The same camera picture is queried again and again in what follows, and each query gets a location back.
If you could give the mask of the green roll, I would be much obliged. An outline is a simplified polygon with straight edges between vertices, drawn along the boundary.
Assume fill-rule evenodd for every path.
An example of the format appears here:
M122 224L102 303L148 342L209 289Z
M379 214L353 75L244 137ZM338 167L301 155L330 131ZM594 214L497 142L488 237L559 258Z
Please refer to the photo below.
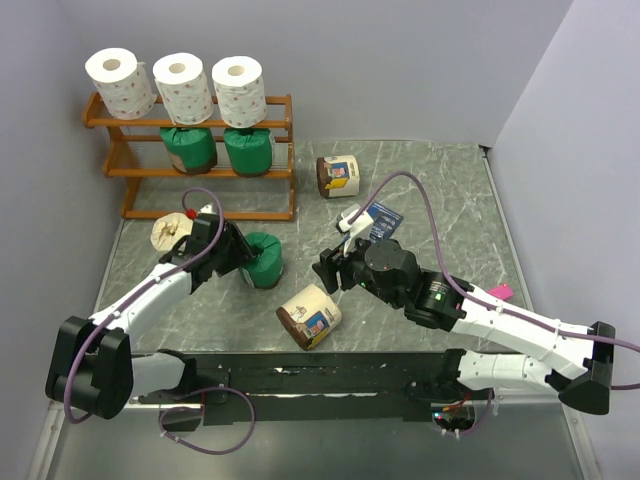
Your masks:
M282 245L280 240L265 232L246 235L249 246L258 252L257 258L239 269L241 280L254 289L271 289L283 273Z
M173 167L181 173L203 174L217 165L216 141L207 128L161 128L160 137Z
M232 170L240 176L265 175L274 159L274 142L269 129L227 128L223 139Z

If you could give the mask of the cream roll front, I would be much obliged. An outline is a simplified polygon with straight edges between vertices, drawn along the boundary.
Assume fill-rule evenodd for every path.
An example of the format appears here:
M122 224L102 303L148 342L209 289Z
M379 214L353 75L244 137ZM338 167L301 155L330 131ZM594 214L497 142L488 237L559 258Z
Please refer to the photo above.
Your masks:
M303 350L316 347L342 320L342 312L324 290L310 284L276 310L281 325Z

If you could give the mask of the cream roll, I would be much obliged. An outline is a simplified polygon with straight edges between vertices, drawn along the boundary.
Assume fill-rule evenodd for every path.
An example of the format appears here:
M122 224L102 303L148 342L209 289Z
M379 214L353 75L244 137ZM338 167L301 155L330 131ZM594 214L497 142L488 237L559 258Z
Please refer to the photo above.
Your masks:
M174 212L157 219L152 227L150 242L160 253L170 251L175 244L192 230L193 221L184 213Z
M276 310L281 325L303 350L316 347L342 320L342 312L324 290L310 284Z

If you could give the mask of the cartoon roll back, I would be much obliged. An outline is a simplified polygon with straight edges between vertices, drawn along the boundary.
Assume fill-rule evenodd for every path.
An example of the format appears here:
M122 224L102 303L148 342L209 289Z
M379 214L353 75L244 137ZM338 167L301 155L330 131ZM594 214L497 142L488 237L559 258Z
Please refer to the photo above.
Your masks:
M360 190L360 171L354 155L319 157L316 178L321 197L354 197Z

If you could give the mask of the white dotted roll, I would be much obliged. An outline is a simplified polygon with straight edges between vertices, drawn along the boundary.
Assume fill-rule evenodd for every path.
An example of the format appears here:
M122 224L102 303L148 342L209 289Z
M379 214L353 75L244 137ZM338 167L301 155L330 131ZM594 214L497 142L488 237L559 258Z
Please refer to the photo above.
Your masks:
M109 114L119 120L136 120L148 114L156 100L145 66L131 51L107 48L85 62L85 71Z
M221 119L232 128L250 128L267 116L261 64L248 56L219 60L211 71Z
M203 62L191 53L175 53L157 60L154 80L169 118L177 125L199 125L214 111Z

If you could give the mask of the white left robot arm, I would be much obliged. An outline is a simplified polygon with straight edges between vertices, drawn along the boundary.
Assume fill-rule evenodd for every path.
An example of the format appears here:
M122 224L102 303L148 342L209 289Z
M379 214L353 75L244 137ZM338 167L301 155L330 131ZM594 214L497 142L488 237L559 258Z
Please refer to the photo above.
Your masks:
M171 307L212 275L224 276L255 260L259 249L232 221L200 213L189 234L165 252L150 274L113 305L84 319L71 316L57 333L45 394L87 416L115 417L133 397L164 391L174 401L198 389L197 362L173 350L135 357L134 344Z

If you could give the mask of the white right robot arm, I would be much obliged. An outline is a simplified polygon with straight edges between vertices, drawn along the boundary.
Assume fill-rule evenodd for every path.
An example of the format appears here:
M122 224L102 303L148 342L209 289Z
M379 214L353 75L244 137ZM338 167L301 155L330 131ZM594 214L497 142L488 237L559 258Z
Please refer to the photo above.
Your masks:
M448 349L417 387L430 401L467 393L508 390L556 394L565 405L592 415L610 409L614 328L565 324L501 301L477 286L423 269L395 240L359 240L350 252L326 249L312 266L333 293L360 286L427 329L475 336L505 347L498 354Z

